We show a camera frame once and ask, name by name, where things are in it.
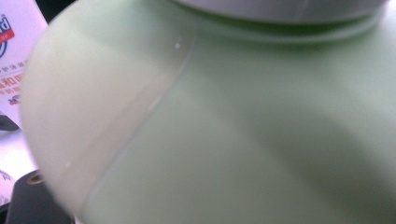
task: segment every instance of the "plastic bottle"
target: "plastic bottle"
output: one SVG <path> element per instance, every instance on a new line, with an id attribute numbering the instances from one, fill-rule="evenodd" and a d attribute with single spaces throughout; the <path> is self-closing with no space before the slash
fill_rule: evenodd
<path id="1" fill-rule="evenodd" d="M 0 110 L 21 126 L 21 74 L 47 23 L 34 0 L 0 0 Z"/>
<path id="2" fill-rule="evenodd" d="M 79 1 L 35 47 L 22 120 L 57 200 L 86 224 L 395 223 L 394 3 L 184 4 Z"/>

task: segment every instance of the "bottle cap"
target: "bottle cap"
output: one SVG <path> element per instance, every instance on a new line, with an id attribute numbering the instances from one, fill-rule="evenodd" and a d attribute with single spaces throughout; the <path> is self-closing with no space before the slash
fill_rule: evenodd
<path id="1" fill-rule="evenodd" d="M 286 24 L 333 23 L 357 19 L 387 0 L 174 0 L 222 16 Z"/>

